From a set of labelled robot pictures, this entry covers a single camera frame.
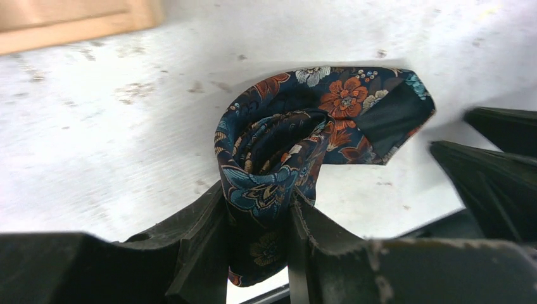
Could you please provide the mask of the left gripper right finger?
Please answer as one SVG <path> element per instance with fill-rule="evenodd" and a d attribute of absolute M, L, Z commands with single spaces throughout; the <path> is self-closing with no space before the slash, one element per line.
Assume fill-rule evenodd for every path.
<path fill-rule="evenodd" d="M 485 239 L 362 239 L 300 195 L 290 207 L 292 303 L 535 303 L 536 262 Z"/>

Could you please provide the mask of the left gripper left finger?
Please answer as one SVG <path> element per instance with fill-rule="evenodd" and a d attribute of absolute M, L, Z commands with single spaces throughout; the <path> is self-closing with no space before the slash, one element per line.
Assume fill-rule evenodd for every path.
<path fill-rule="evenodd" d="M 82 232 L 1 235 L 2 303 L 225 303 L 220 183 L 124 242 Z"/>

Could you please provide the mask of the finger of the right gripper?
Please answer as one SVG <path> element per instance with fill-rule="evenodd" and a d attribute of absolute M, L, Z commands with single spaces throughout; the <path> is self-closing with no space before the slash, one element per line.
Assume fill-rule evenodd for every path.
<path fill-rule="evenodd" d="M 463 119 L 501 151 L 536 157 L 535 111 L 475 107 Z"/>
<path fill-rule="evenodd" d="M 484 237 L 536 242 L 536 158 L 448 141 L 429 152 Z"/>

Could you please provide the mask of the wooden compartment box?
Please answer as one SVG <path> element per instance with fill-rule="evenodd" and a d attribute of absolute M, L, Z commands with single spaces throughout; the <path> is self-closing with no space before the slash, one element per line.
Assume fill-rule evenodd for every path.
<path fill-rule="evenodd" d="M 1 54 L 158 26 L 163 1 L 1 0 Z"/>

